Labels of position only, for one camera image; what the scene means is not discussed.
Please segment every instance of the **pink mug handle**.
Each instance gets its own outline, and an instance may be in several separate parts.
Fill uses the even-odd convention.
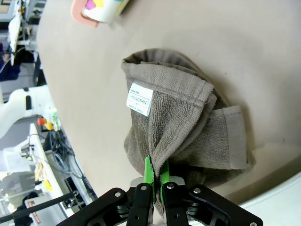
[[[73,0],[73,3],[71,5],[71,16],[77,22],[80,22],[82,24],[85,24],[85,25],[88,25],[91,27],[97,27],[99,24],[97,21],[89,19],[88,17],[85,17],[81,13],[81,11],[85,7],[86,3],[87,3],[87,0]]]

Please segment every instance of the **folded towel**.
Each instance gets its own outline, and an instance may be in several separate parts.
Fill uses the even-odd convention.
[[[240,107],[227,107],[187,57],[172,50],[146,49],[125,58],[121,68],[128,90],[132,83],[153,90],[148,117],[131,110],[132,127],[124,144],[139,173],[144,173],[148,154],[156,177],[169,160],[171,172],[186,178],[188,186],[216,182],[206,174],[212,170],[247,167]],[[179,173],[179,166],[186,175]],[[157,207],[162,214],[162,205]]]

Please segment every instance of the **white label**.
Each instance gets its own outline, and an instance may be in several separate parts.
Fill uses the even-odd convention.
[[[152,90],[132,84],[127,96],[127,106],[145,116],[149,116],[151,110]]]

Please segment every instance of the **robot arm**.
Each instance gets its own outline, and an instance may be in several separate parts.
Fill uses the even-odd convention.
[[[51,113],[56,109],[47,85],[17,89],[5,104],[0,93],[0,138],[23,117],[42,115],[47,121],[52,121]]]

